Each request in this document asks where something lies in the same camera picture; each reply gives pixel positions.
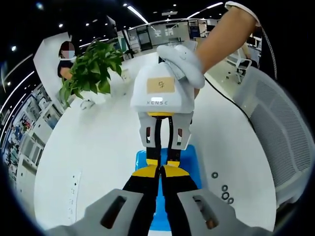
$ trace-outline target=door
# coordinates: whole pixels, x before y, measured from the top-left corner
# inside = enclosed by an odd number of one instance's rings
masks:
[[[153,48],[151,40],[150,40],[148,28],[146,26],[137,28],[137,34],[139,38],[140,48],[142,51]]]

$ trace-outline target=black ceiling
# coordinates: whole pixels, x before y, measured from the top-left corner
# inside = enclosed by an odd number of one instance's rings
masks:
[[[218,0],[191,1],[178,0],[7,0],[5,7],[2,7],[0,16],[1,37],[0,63],[7,62],[8,71],[16,66],[21,60],[35,53],[41,41],[49,36],[62,32],[69,32],[73,35],[73,40],[78,44],[91,42],[93,37],[112,38],[113,25],[110,24],[107,16],[116,21],[117,30],[128,29],[141,25],[141,21],[136,15],[130,12],[124,3],[133,6],[148,21],[160,21],[175,18],[186,18],[191,14],[201,11],[209,5],[219,2]],[[177,11],[176,15],[162,16],[162,12]],[[194,18],[219,19],[225,12],[224,5],[202,11]],[[11,47],[16,46],[16,50],[11,51]],[[0,104],[3,104],[6,97],[29,73],[35,70],[32,58],[21,65],[9,79],[12,85],[0,88]],[[25,92],[24,87],[39,83],[37,73],[30,78],[16,91],[10,104],[16,103]]]

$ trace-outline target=blue stool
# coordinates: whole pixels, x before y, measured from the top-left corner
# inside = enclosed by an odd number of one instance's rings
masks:
[[[167,148],[161,150],[161,164],[165,165],[167,160]],[[136,156],[136,170],[146,167],[146,152],[139,151]],[[199,173],[198,159],[193,145],[188,145],[186,150],[181,151],[180,168],[187,171],[198,188],[201,188],[201,179]],[[162,181],[159,179],[158,194],[157,194],[157,208],[153,217],[150,230],[155,231],[171,231],[168,223],[167,214],[165,211],[165,198],[162,192]]]

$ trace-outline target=green leaves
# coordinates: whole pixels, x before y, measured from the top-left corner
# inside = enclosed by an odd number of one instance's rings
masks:
[[[122,74],[121,50],[116,50],[113,44],[107,44],[98,40],[93,41],[86,52],[77,57],[71,68],[72,79],[63,80],[63,87],[60,89],[60,98],[68,106],[68,99],[71,94],[83,99],[82,91],[94,93],[110,93],[110,74],[108,68]]]
[[[100,74],[99,66],[98,66],[96,61],[94,61],[94,63],[93,63],[93,69],[91,70],[91,72],[95,73],[95,74]]]
[[[109,85],[108,81],[99,82],[98,90],[100,93],[104,93],[104,94],[110,93],[110,85]]]
[[[96,93],[97,94],[97,87],[96,87],[96,84],[90,84],[90,89],[92,92]]]

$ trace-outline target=sign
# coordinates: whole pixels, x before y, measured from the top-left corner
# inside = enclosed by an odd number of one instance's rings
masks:
[[[175,82],[173,77],[149,78],[147,80],[147,93],[164,92],[175,92]]]
[[[174,35],[174,30],[172,28],[165,29],[165,36]]]
[[[191,38],[199,38],[200,37],[200,29],[199,26],[190,26],[190,37]]]
[[[154,34],[155,34],[156,38],[157,37],[162,37],[161,33],[162,33],[162,31],[160,31],[160,30],[154,31]]]

